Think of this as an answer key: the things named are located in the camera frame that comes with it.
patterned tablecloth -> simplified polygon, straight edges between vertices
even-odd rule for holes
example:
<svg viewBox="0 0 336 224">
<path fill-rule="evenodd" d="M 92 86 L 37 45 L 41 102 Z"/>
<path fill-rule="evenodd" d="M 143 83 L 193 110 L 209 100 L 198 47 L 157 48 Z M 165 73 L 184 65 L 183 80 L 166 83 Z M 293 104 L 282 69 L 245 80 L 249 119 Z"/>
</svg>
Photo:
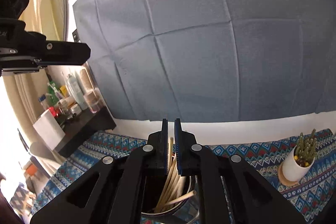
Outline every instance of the patterned tablecloth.
<svg viewBox="0 0 336 224">
<path fill-rule="evenodd" d="M 298 136 L 287 139 L 234 145 L 208 145 L 216 155 L 241 155 L 263 175 L 295 208 L 311 223 L 324 208 L 336 185 L 336 141 L 329 129 L 315 134 L 318 139 L 317 152 L 310 171 L 293 187 L 282 185 L 277 176 L 280 163 L 296 145 Z M 116 158 L 126 156 L 130 151 L 142 146 L 146 140 L 113 135 L 111 131 L 96 132 L 85 141 L 50 178 L 32 207 L 36 213 L 67 186 L 79 178 L 105 155 Z"/>
</svg>

cork coaster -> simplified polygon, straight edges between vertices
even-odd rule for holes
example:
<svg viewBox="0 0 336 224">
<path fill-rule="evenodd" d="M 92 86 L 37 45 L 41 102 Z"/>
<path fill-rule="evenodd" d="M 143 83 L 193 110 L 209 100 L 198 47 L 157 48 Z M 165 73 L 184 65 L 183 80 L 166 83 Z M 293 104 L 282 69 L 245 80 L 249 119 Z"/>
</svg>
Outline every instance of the cork coaster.
<svg viewBox="0 0 336 224">
<path fill-rule="evenodd" d="M 279 181 L 285 185 L 285 186 L 294 186 L 296 184 L 299 184 L 298 181 L 290 181 L 288 179 L 285 178 L 284 174 L 282 173 L 282 164 L 284 162 L 282 162 L 278 168 L 278 178 L 279 178 Z"/>
</svg>

gray cloth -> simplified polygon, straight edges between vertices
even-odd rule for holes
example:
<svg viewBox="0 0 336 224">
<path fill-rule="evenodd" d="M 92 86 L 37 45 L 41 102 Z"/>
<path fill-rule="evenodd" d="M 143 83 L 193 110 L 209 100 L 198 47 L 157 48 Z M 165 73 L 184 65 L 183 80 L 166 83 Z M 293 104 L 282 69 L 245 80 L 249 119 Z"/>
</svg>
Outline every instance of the gray cloth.
<svg viewBox="0 0 336 224">
<path fill-rule="evenodd" d="M 73 10 L 115 118 L 336 110 L 336 0 L 78 0 Z"/>
</svg>

mirror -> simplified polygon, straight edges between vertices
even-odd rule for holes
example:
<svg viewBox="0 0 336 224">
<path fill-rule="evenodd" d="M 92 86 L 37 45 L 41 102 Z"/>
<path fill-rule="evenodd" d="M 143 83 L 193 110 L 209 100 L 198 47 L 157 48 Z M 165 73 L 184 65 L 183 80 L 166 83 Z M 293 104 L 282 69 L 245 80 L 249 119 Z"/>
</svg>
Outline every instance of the mirror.
<svg viewBox="0 0 336 224">
<path fill-rule="evenodd" d="M 40 18 L 42 33 L 47 40 L 66 40 L 67 0 L 41 0 Z"/>
</svg>

screw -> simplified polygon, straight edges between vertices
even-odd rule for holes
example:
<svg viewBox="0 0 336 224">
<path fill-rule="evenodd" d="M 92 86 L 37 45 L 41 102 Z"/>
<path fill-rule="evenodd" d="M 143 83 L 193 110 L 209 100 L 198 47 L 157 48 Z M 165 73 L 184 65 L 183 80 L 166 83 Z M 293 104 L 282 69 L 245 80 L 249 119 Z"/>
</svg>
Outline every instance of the screw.
<svg viewBox="0 0 336 224">
<path fill-rule="evenodd" d="M 194 151 L 200 151 L 200 150 L 202 150 L 202 146 L 199 145 L 199 144 L 193 144 L 191 149 L 194 150 Z"/>
<path fill-rule="evenodd" d="M 233 156 L 231 157 L 231 160 L 232 160 L 233 162 L 240 162 L 242 159 L 241 159 L 241 157 L 238 156 L 238 155 L 233 155 Z"/>
<path fill-rule="evenodd" d="M 145 152 L 150 152 L 153 150 L 152 145 L 150 144 L 146 144 L 143 148 L 142 148 Z"/>
<path fill-rule="evenodd" d="M 104 164 L 111 164 L 113 162 L 113 158 L 110 156 L 107 156 L 105 158 L 103 158 L 103 163 Z"/>
</svg>

